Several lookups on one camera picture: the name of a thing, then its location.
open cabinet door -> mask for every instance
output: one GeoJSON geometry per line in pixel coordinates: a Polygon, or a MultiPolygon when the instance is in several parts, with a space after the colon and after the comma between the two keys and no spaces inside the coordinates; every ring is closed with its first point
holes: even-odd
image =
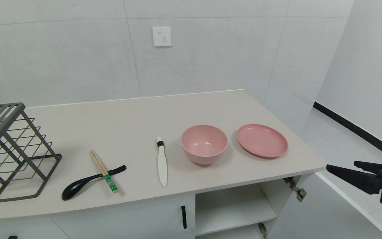
{"type": "Polygon", "coordinates": [[[321,173],[301,176],[297,187],[308,194],[299,202],[292,193],[269,239],[382,239],[382,226],[321,173]]]}

wall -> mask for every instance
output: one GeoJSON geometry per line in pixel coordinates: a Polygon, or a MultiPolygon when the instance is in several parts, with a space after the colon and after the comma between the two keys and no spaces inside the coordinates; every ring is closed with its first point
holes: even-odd
{"type": "Polygon", "coordinates": [[[382,140],[382,1],[355,0],[316,101],[382,140]]]}
{"type": "Polygon", "coordinates": [[[302,129],[353,0],[0,0],[0,103],[245,88],[302,129]],[[153,47],[171,26],[172,47],[153,47]]]}

wooden chopsticks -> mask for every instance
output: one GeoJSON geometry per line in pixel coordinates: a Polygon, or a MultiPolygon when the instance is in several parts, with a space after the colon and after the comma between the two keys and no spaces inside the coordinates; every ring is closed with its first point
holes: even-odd
{"type": "Polygon", "coordinates": [[[103,162],[101,162],[101,159],[100,159],[100,157],[98,157],[97,153],[94,150],[91,150],[89,152],[89,154],[94,159],[94,162],[97,164],[98,169],[103,174],[103,176],[104,176],[105,180],[107,181],[108,185],[110,186],[110,189],[112,190],[112,192],[114,194],[119,192],[116,184],[114,183],[114,181],[112,180],[111,176],[107,172],[107,169],[105,168],[103,162]]]}

cabinet hinge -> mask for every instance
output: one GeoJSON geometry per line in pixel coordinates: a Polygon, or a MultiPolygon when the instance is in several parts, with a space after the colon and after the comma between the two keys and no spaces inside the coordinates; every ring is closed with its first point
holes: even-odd
{"type": "Polygon", "coordinates": [[[262,233],[263,239],[269,239],[265,225],[263,225],[261,222],[259,222],[257,225],[259,227],[260,233],[262,233]]]}
{"type": "Polygon", "coordinates": [[[306,197],[307,195],[306,190],[296,187],[296,183],[294,182],[293,177],[284,178],[284,181],[285,183],[287,183],[287,185],[290,187],[291,190],[296,192],[297,200],[299,202],[302,202],[304,197],[306,197]]]}

dish rack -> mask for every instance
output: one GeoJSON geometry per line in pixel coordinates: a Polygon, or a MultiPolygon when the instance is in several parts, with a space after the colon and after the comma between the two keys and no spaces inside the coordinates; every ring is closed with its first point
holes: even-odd
{"type": "Polygon", "coordinates": [[[25,108],[23,103],[0,105],[0,195],[18,180],[34,180],[38,189],[34,194],[0,198],[0,202],[38,197],[62,158],[52,150],[52,142],[46,142],[46,135],[39,132],[41,127],[33,124],[35,118],[26,115],[25,108]],[[46,173],[40,168],[44,159],[48,163],[52,159],[53,163],[46,173]]]}

